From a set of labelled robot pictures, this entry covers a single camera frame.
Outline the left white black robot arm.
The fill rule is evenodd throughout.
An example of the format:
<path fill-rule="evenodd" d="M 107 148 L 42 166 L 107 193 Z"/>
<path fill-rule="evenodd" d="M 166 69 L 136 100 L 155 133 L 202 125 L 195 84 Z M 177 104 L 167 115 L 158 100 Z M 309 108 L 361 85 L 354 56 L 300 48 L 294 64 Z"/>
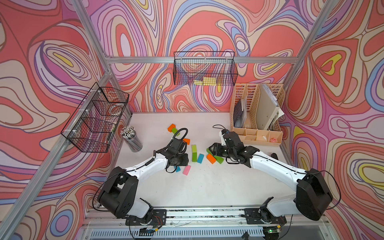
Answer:
<path fill-rule="evenodd" d="M 97 202 L 118 219 L 136 217 L 147 220 L 151 216 L 152 206 L 136 197 L 139 183 L 157 172 L 186 167 L 189 163 L 186 151 L 185 141 L 173 139 L 138 165 L 126 169 L 114 168 L 101 186 Z"/>

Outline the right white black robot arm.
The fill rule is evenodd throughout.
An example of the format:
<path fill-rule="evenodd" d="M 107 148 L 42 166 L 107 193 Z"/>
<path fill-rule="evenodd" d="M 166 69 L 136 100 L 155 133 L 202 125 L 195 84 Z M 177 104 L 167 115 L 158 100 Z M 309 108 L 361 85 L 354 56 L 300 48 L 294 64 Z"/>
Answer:
<path fill-rule="evenodd" d="M 303 215 L 318 221 L 329 208 L 334 197 L 320 171 L 299 169 L 279 161 L 276 156 L 268 156 L 256 147 L 245 146 L 237 133 L 227 129 L 221 130 L 220 138 L 219 143 L 209 147 L 209 153 L 230 160 L 232 164 L 262 171 L 295 192 L 265 200 L 258 210 L 258 220 L 271 223 L 278 217 Z"/>

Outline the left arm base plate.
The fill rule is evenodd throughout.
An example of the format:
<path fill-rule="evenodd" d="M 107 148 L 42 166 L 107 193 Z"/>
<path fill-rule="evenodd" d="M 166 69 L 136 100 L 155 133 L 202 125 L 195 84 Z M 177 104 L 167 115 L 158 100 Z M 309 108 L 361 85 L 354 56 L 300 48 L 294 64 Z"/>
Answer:
<path fill-rule="evenodd" d="M 154 209 L 143 217 L 128 216 L 126 218 L 126 226 L 153 226 L 161 227 L 166 224 L 167 210 L 166 209 Z"/>

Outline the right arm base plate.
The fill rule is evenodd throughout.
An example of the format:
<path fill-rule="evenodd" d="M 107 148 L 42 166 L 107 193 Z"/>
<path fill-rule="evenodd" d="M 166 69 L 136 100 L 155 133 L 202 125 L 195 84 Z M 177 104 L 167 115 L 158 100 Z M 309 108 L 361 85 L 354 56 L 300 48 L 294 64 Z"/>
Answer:
<path fill-rule="evenodd" d="M 247 208 L 244 209 L 244 218 L 249 225 L 285 225 L 285 216 L 275 217 L 267 209 Z"/>

